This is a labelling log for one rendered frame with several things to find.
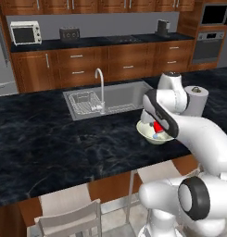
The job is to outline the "grey fridge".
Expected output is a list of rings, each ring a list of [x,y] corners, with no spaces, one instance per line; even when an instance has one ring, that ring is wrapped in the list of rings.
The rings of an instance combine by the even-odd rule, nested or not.
[[[10,60],[7,63],[0,44],[0,96],[16,94],[18,92]]]

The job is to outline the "white paper towel roll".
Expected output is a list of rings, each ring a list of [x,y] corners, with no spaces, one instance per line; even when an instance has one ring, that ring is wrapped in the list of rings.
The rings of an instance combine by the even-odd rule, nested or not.
[[[185,116],[201,117],[208,100],[208,90],[200,86],[186,86],[189,103],[183,114]]]

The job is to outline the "black microwave oven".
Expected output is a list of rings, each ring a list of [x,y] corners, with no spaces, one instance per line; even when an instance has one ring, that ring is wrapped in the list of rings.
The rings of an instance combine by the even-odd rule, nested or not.
[[[227,20],[227,3],[206,3],[203,6],[200,25],[224,25]]]

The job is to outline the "grey coffee machine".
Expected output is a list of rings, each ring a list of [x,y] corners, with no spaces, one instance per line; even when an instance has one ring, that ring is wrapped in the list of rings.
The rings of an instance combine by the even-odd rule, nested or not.
[[[160,19],[158,21],[157,35],[161,37],[168,37],[170,29],[170,22],[168,20]]]

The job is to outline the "grey steel sink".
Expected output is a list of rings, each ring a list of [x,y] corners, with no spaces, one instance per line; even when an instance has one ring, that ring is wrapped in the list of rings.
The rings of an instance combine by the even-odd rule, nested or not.
[[[143,95],[151,89],[151,86],[144,81],[128,82],[123,84],[115,84],[104,87],[105,110],[106,115],[112,115],[122,112],[143,108]],[[64,92],[63,95],[67,102],[69,112],[74,120],[91,119],[101,117],[100,112],[91,113],[88,115],[78,115],[74,112],[69,101],[70,94],[95,92],[101,102],[101,88],[94,87],[88,89],[80,89]]]

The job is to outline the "wooden base cupboards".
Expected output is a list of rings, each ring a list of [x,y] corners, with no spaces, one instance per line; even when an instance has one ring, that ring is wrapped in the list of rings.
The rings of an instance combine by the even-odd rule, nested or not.
[[[11,50],[18,89],[22,93],[156,76],[163,71],[184,72],[192,54],[191,40],[106,46]]]

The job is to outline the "wooden wall cupboards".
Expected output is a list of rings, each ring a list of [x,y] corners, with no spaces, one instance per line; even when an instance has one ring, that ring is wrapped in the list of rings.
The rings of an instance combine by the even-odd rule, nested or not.
[[[0,0],[6,16],[192,11],[194,4],[195,0]]]

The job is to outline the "red soda can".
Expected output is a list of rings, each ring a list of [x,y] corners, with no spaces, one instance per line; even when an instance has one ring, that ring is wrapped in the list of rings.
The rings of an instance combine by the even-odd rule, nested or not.
[[[160,124],[157,121],[153,123],[153,127],[156,133],[163,132],[163,128],[160,126]]]

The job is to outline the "cream bowl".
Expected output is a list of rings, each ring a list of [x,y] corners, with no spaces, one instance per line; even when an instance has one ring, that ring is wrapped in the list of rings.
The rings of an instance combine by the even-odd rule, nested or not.
[[[158,133],[157,139],[153,138],[153,135],[156,133],[154,127],[150,126],[148,123],[144,124],[141,120],[137,122],[136,129],[151,144],[164,144],[173,140],[173,137],[169,136],[164,131]]]

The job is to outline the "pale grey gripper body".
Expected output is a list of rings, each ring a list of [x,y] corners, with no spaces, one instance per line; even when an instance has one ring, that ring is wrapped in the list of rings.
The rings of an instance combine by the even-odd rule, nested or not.
[[[145,110],[142,111],[140,120],[141,120],[144,124],[147,124],[147,123],[154,123],[154,121],[155,121],[155,119],[154,119],[150,114],[148,114]]]

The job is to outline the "silver curved tap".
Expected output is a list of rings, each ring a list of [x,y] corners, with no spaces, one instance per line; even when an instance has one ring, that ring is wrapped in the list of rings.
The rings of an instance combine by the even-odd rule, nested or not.
[[[101,81],[101,105],[100,106],[91,106],[91,109],[93,111],[97,110],[100,112],[100,114],[106,114],[106,110],[105,110],[105,98],[104,98],[104,76],[103,76],[103,72],[100,68],[97,68],[95,70],[95,78],[100,78]]]

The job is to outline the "pale grey stool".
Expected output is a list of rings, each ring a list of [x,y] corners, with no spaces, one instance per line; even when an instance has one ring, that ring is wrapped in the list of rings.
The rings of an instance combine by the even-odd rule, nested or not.
[[[102,237],[101,200],[91,200],[87,183],[39,200],[43,214],[34,221],[41,237]]]

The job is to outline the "dark grey toaster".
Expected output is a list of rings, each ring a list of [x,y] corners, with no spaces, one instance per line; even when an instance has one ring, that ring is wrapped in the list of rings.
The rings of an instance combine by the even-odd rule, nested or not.
[[[80,29],[76,27],[61,27],[59,36],[62,42],[72,42],[80,38]]]

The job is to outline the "white toaster oven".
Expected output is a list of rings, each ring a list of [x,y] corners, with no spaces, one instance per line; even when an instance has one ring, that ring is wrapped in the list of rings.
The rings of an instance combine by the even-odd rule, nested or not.
[[[37,21],[12,21],[10,29],[14,45],[41,44],[42,36]]]

